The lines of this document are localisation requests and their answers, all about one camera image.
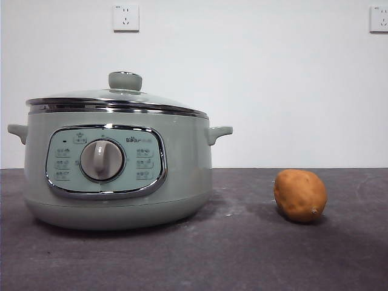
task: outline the pot lid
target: pot lid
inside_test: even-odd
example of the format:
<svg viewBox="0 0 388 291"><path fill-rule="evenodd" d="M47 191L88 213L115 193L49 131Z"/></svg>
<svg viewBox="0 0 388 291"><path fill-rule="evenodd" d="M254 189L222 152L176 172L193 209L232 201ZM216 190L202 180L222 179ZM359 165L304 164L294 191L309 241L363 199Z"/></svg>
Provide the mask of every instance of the pot lid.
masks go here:
<svg viewBox="0 0 388 291"><path fill-rule="evenodd" d="M110 89L75 91L29 99L30 114L52 112L132 112L208 118L206 113L140 92L142 78L130 72L109 74Z"/></svg>

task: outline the button icon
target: button icon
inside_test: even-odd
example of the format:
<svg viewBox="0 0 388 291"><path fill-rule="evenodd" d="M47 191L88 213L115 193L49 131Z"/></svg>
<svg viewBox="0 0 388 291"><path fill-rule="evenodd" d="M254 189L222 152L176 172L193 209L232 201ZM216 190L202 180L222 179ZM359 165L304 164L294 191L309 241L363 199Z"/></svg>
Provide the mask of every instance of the button icon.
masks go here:
<svg viewBox="0 0 388 291"><path fill-rule="evenodd" d="M136 180L151 180L153 173L149 171L141 171L136 173Z"/></svg>
<svg viewBox="0 0 388 291"><path fill-rule="evenodd" d="M153 150L147 148L137 149L136 154L138 158L151 158L153 157Z"/></svg>
<svg viewBox="0 0 388 291"><path fill-rule="evenodd" d="M59 161L56 161L54 168L58 169L58 170L68 170L69 169L69 160L68 159L61 159Z"/></svg>
<svg viewBox="0 0 388 291"><path fill-rule="evenodd" d="M73 137L74 144L85 144L86 142L87 138L81 132L77 133L76 136Z"/></svg>
<svg viewBox="0 0 388 291"><path fill-rule="evenodd" d="M136 161L137 169L151 169L153 167L153 161L151 159L138 159Z"/></svg>
<svg viewBox="0 0 388 291"><path fill-rule="evenodd" d="M70 157L70 149L69 148L56 149L55 156L57 158L69 158Z"/></svg>
<svg viewBox="0 0 388 291"><path fill-rule="evenodd" d="M57 181L69 181L69 180L70 180L69 174L70 174L69 171L60 171L60 172L56 172L56 173L55 173L55 179L56 179Z"/></svg>

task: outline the electrical socket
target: electrical socket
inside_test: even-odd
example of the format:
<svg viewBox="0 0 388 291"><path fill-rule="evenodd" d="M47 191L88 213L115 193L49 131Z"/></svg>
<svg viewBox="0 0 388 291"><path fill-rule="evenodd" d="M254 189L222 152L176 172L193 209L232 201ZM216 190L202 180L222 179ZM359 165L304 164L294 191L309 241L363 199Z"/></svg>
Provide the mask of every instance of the electrical socket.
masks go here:
<svg viewBox="0 0 388 291"><path fill-rule="evenodd" d="M370 32L388 32L388 6L370 7Z"/></svg>
<svg viewBox="0 0 388 291"><path fill-rule="evenodd" d="M113 31L139 31L139 5L123 4L113 6Z"/></svg>

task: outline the gray table surface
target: gray table surface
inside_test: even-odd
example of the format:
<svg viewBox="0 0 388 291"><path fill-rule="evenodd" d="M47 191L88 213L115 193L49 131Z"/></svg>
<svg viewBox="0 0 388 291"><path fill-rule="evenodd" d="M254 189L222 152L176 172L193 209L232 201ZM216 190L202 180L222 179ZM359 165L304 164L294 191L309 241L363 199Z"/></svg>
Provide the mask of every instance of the gray table surface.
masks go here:
<svg viewBox="0 0 388 291"><path fill-rule="evenodd" d="M282 217L279 169L215 169L196 215L120 232L35 219L23 171L1 170L1 290L388 290L388 169L313 169L328 203Z"/></svg>

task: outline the stainless steel rim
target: stainless steel rim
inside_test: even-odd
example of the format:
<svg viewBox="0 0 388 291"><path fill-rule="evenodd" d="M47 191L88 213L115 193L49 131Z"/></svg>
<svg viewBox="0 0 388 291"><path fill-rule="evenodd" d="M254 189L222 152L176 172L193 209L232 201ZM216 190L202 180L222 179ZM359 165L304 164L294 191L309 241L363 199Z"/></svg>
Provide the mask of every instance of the stainless steel rim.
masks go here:
<svg viewBox="0 0 388 291"><path fill-rule="evenodd" d="M209 118L199 110L117 99L39 98L28 100L26 104L30 106L30 115L54 112L123 112Z"/></svg>

